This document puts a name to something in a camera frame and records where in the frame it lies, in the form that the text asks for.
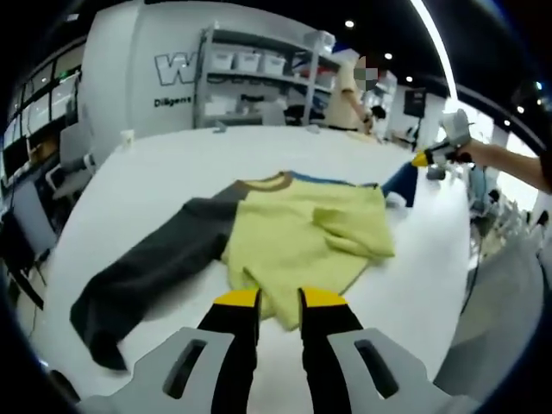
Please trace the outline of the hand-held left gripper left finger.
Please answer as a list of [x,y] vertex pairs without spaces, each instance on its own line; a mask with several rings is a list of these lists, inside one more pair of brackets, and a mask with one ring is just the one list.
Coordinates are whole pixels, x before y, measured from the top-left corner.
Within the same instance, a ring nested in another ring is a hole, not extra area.
[[197,328],[182,328],[140,358],[131,381],[92,396],[80,413],[244,413],[257,366],[260,290],[216,298]]

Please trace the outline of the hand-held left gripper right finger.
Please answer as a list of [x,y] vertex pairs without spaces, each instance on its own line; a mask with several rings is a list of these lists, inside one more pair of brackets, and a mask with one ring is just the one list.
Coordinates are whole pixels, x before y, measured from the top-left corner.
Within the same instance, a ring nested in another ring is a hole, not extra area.
[[298,291],[302,362],[316,413],[474,413],[479,403],[435,386],[425,365],[365,329],[332,291]]

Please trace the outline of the person's right hand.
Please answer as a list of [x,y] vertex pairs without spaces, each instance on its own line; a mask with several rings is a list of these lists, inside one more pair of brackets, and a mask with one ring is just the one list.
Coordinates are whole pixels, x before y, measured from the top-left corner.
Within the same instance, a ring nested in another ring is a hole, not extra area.
[[486,145],[479,141],[470,141],[468,144],[459,147],[455,152],[454,161],[458,164],[485,165]]

